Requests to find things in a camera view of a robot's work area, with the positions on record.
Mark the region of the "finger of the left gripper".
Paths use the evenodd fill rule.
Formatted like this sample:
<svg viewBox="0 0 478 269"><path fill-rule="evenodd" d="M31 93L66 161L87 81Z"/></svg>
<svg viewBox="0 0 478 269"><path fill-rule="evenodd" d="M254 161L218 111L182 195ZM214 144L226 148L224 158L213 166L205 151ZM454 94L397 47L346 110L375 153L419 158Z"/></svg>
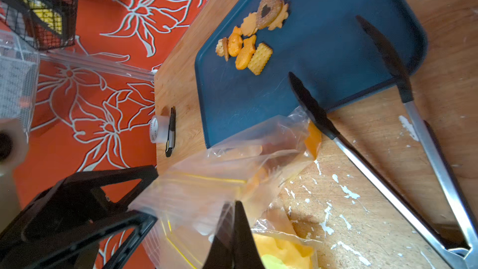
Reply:
<svg viewBox="0 0 478 269"><path fill-rule="evenodd" d="M1 268L73 269L81 261L69 264L70 259L97 248L103 239L131 230L123 245L103 266L105 269L121 269L157 220L151 214L132 210L37 240L21 241L2 250Z"/></svg>
<svg viewBox="0 0 478 269"><path fill-rule="evenodd" d="M152 165L72 174L38 194L24 209L22 240L33 240L105 219L128 210L128 206L159 174ZM111 201L103 188L138 181L119 201Z"/></svg>

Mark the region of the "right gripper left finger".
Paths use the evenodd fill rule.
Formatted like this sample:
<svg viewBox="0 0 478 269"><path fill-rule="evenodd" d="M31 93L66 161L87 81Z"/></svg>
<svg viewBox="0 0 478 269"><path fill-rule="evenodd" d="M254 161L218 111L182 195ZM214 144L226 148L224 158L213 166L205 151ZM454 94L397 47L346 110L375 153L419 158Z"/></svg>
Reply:
<svg viewBox="0 0 478 269"><path fill-rule="evenodd" d="M203 269L233 268L234 203L225 203Z"/></svg>

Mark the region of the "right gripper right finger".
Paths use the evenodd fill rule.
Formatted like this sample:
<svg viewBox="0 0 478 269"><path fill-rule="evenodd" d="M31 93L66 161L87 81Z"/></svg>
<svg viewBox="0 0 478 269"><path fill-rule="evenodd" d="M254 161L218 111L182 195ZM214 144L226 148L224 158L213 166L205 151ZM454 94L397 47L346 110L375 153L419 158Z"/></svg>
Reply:
<svg viewBox="0 0 478 269"><path fill-rule="evenodd" d="M233 268L265 269L249 226L242 202L235 202Z"/></svg>

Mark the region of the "clear resealable bag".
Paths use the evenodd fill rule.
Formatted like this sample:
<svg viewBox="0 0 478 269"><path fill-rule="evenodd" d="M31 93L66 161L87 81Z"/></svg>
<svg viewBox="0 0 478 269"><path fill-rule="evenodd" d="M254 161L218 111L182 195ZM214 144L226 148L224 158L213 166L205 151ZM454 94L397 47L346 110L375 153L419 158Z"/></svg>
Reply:
<svg viewBox="0 0 478 269"><path fill-rule="evenodd" d="M158 269L199 269L225 203L243 204L250 229L311 165L321 132L302 108L276 116L194 154L161 174L130 205L158 220L143 240Z"/></svg>

